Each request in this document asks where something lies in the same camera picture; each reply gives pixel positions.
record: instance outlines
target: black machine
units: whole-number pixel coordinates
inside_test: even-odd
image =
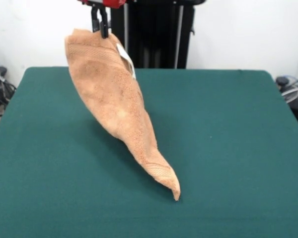
[[[194,6],[206,0],[79,0],[92,6],[93,31],[111,29],[136,68],[186,68],[193,30]],[[98,10],[102,15],[99,23]]]
[[[287,77],[278,77],[276,83],[298,121],[298,80],[290,84]]]

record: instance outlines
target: orange towel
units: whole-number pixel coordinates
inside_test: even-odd
[[[157,182],[180,196],[178,178],[157,148],[153,127],[145,110],[132,64],[121,57],[113,34],[74,30],[66,37],[66,56],[74,86],[99,123],[122,140],[136,161]]]

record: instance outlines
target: white label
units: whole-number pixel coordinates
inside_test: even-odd
[[[117,44],[117,49],[118,49],[120,56],[122,58],[124,58],[125,60],[127,60],[129,62],[129,64],[131,65],[131,69],[133,71],[133,78],[136,79],[136,73],[135,73],[135,67],[134,67],[133,61],[131,60],[131,58],[129,57],[127,52],[125,51],[124,47],[122,47],[120,44]]]

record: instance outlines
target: green table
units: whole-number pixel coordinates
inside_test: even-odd
[[[298,238],[298,123],[263,71],[137,70],[181,199],[31,68],[0,123],[0,238]]]

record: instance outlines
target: white wall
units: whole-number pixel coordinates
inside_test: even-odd
[[[91,29],[76,0],[0,0],[0,65],[19,84],[30,66],[66,65],[64,37]],[[298,0],[207,0],[196,7],[188,68],[264,69],[298,77]]]

